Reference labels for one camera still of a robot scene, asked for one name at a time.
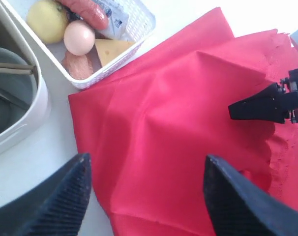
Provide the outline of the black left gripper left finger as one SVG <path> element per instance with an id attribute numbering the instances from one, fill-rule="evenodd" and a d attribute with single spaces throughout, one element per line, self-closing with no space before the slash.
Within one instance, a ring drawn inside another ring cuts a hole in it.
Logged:
<path id="1" fill-rule="evenodd" d="M 77 154 L 38 186 L 0 207 L 0 236 L 76 236 L 90 194 L 90 155 Z"/>

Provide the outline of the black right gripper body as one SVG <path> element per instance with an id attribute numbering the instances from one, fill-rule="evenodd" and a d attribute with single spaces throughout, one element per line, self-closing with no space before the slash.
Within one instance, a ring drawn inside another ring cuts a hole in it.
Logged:
<path id="1" fill-rule="evenodd" d="M 298 68 L 289 71 L 289 76 L 280 80 L 280 105 L 285 118 L 298 122 Z"/>

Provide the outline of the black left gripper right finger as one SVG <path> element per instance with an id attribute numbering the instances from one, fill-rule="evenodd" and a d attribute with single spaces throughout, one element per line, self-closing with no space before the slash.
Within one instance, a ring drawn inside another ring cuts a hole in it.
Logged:
<path id="1" fill-rule="evenodd" d="M 298 212 L 220 157 L 206 157 L 203 193 L 217 236 L 298 236 Z"/>

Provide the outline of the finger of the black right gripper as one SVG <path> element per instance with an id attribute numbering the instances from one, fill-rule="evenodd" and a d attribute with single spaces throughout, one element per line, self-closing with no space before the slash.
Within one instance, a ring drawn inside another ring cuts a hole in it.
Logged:
<path id="1" fill-rule="evenodd" d="M 259 93 L 228 106 L 233 120 L 265 120 L 275 123 L 285 122 L 285 111 L 280 105 L 283 94 L 278 83 L 272 83 Z"/>

